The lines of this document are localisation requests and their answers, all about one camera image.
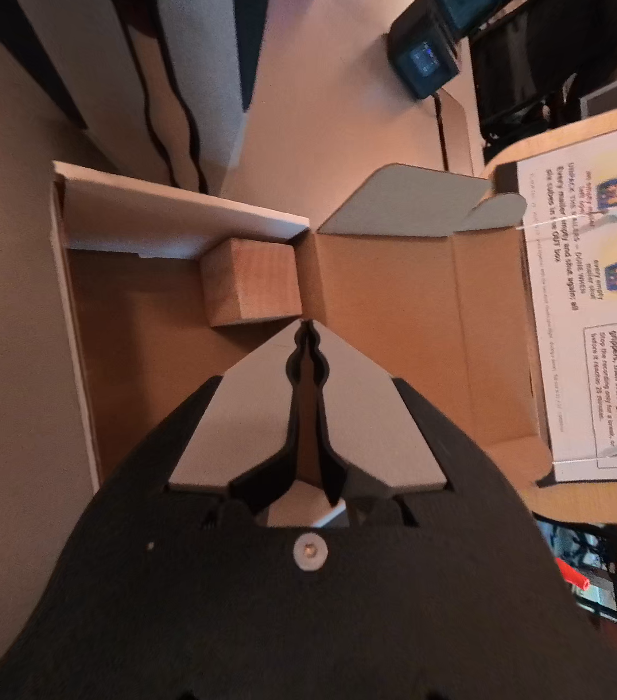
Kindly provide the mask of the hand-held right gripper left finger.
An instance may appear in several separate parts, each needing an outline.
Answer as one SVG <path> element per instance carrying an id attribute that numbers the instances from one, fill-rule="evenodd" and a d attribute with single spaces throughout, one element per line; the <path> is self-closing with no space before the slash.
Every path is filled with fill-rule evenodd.
<path id="1" fill-rule="evenodd" d="M 253 514 L 296 478 L 306 324 L 295 320 L 228 369 L 169 477 L 174 491 L 242 501 Z"/>

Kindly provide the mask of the black charging case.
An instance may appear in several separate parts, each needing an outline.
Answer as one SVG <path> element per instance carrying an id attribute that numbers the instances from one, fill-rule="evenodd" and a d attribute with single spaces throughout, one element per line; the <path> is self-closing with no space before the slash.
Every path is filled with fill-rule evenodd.
<path id="1" fill-rule="evenodd" d="M 414 1 L 386 34 L 388 61 L 415 100 L 459 75 L 458 45 L 505 1 Z"/>

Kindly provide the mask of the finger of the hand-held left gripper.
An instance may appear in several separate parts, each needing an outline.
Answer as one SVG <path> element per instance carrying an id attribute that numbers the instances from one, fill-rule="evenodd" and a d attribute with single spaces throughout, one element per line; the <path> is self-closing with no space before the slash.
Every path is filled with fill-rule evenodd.
<path id="1" fill-rule="evenodd" d="M 112 1 L 19 1 L 85 121 L 86 135 L 125 175 L 176 186 L 150 120 L 149 97 Z"/>
<path id="2" fill-rule="evenodd" d="M 202 191 L 218 195 L 237 168 L 268 1 L 159 1 L 164 48 L 191 118 Z"/>

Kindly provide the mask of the black mesh office chair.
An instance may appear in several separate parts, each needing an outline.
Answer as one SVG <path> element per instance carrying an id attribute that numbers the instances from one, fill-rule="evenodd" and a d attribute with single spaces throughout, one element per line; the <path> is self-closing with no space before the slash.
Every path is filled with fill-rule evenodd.
<path id="1" fill-rule="evenodd" d="M 470 40 L 485 160 L 581 118 L 617 78 L 617 1 L 525 1 Z"/>

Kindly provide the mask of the instruction sheet on stand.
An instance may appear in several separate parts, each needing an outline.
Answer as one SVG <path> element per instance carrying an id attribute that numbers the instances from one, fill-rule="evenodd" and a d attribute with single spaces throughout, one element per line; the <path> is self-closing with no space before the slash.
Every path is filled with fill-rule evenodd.
<path id="1" fill-rule="evenodd" d="M 522 139 L 484 165 L 480 175 L 494 182 L 496 169 L 508 162 L 525 160 L 615 131 L 617 109 Z M 617 482 L 567 483 L 541 488 L 529 477 L 521 494 L 529 510 L 553 520 L 617 524 Z"/>

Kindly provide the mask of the white cardboard mailer box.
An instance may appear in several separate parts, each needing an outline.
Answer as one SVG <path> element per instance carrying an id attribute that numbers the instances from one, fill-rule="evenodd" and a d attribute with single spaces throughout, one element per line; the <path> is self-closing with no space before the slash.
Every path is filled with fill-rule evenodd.
<path id="1" fill-rule="evenodd" d="M 510 200 L 484 199 L 486 180 L 389 164 L 313 232 L 296 215 L 53 169 L 51 240 L 97 486 L 183 398 L 295 320 L 320 322 L 406 381 L 522 498 L 529 477 L 551 471 L 520 236 L 488 224 Z M 199 259 L 230 238 L 295 249 L 300 317 L 209 325 Z M 318 485 L 306 464 L 318 454 L 313 370 L 306 332 L 298 472 Z"/>

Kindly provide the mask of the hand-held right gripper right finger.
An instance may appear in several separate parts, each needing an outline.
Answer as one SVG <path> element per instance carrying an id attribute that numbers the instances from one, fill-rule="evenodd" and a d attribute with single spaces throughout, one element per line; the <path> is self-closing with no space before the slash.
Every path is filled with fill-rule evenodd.
<path id="1" fill-rule="evenodd" d="M 447 483 L 394 378 L 316 320 L 306 323 L 316 437 L 329 502 L 391 499 Z"/>

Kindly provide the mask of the printed instruction sheet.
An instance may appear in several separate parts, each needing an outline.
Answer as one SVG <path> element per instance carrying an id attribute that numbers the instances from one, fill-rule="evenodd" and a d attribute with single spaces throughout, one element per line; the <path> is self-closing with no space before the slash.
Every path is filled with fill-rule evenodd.
<path id="1" fill-rule="evenodd" d="M 516 176 L 554 477 L 617 481 L 617 130 Z"/>

